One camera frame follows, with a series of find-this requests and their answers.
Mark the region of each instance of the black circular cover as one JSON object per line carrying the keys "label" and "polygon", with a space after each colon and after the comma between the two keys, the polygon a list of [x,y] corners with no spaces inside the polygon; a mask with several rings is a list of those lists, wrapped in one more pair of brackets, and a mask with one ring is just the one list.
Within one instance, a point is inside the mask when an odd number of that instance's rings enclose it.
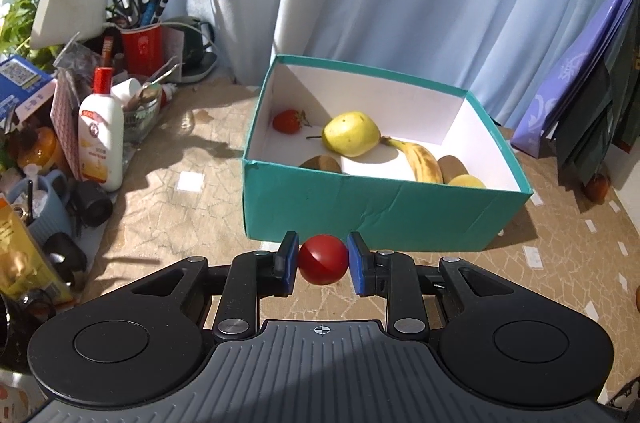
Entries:
{"label": "black circular cover", "polygon": [[598,324],[540,295],[482,298],[443,329],[447,369],[508,405],[553,407],[597,396],[613,361]]}
{"label": "black circular cover", "polygon": [[54,317],[31,338],[29,365],[44,390],[74,405],[133,406],[193,374],[200,330],[170,297],[103,299]]}

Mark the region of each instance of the kiwi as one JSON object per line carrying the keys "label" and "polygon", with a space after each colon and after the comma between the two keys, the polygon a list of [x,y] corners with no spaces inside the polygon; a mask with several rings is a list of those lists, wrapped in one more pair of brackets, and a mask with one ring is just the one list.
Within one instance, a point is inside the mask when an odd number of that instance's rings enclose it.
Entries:
{"label": "kiwi", "polygon": [[442,181],[449,183],[454,177],[469,174],[466,167],[455,156],[442,156],[438,159],[438,166],[442,172]]}
{"label": "kiwi", "polygon": [[340,164],[331,156],[325,156],[324,154],[309,158],[300,165],[300,168],[312,168],[315,170],[323,170],[325,172],[337,172],[338,174],[342,173]]}
{"label": "kiwi", "polygon": [[471,174],[461,174],[460,176],[456,176],[449,182],[449,185],[453,185],[455,187],[486,188],[481,180]]}

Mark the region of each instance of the yellow package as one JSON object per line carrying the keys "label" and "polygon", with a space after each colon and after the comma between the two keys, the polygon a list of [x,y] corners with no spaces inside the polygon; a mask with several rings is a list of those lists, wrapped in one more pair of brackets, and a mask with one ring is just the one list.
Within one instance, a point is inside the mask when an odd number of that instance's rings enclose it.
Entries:
{"label": "yellow package", "polygon": [[27,227],[0,194],[0,291],[18,299],[34,288],[44,289],[54,304],[73,300]]}

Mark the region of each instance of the orange jar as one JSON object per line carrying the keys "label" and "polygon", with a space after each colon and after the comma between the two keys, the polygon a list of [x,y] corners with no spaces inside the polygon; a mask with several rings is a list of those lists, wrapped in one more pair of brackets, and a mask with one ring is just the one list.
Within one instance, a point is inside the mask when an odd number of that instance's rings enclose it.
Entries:
{"label": "orange jar", "polygon": [[21,169],[34,163],[40,167],[40,174],[48,174],[55,168],[67,176],[70,174],[62,146],[50,127],[26,127],[19,132],[19,140],[20,149],[16,162]]}

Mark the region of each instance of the banana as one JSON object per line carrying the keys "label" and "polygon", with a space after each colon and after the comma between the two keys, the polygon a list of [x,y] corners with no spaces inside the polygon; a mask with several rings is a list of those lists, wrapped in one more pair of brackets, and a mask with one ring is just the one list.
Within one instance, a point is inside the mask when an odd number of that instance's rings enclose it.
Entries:
{"label": "banana", "polygon": [[380,143],[395,147],[402,152],[414,171],[416,181],[423,183],[443,183],[442,171],[433,154],[418,143],[401,142],[388,136],[382,136]]}

